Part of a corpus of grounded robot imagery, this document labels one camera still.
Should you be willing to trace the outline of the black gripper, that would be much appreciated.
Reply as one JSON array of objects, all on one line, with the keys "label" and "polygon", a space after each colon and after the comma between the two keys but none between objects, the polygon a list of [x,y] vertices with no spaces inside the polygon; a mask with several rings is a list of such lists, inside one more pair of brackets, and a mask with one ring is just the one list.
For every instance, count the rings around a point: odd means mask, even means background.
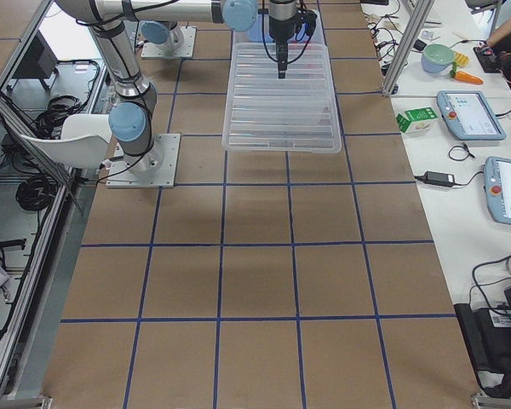
[{"label": "black gripper", "polygon": [[269,33],[275,43],[278,78],[285,78],[288,67],[288,40],[295,34],[297,6],[295,0],[270,0]]}]

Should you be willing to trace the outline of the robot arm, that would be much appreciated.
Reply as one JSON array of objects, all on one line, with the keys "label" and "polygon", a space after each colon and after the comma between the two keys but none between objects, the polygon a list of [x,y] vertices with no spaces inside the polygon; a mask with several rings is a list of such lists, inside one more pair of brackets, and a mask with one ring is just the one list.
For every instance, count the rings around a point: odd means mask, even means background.
[{"label": "robot arm", "polygon": [[184,35],[175,21],[144,20],[141,34],[149,43],[164,49],[177,49],[184,43]]},{"label": "robot arm", "polygon": [[90,29],[115,83],[119,103],[109,114],[112,134],[123,149],[128,170],[156,175],[164,153],[152,134],[157,91],[146,79],[126,32],[125,21],[178,21],[225,24],[245,32],[255,23],[260,1],[60,1],[59,7]]}]

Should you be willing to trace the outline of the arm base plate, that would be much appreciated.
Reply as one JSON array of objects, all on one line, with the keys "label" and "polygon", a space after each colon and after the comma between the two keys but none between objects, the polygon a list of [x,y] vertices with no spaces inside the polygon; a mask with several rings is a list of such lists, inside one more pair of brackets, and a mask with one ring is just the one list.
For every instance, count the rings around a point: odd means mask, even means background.
[{"label": "arm base plate", "polygon": [[110,188],[173,187],[180,144],[180,134],[157,134],[150,152],[132,166],[137,158],[125,155],[116,142],[113,156],[122,158],[112,162],[112,176],[105,179],[106,185]]},{"label": "arm base plate", "polygon": [[145,60],[192,58],[196,32],[195,26],[168,28],[157,21],[145,21],[141,26],[141,34],[145,38],[141,58]]}]

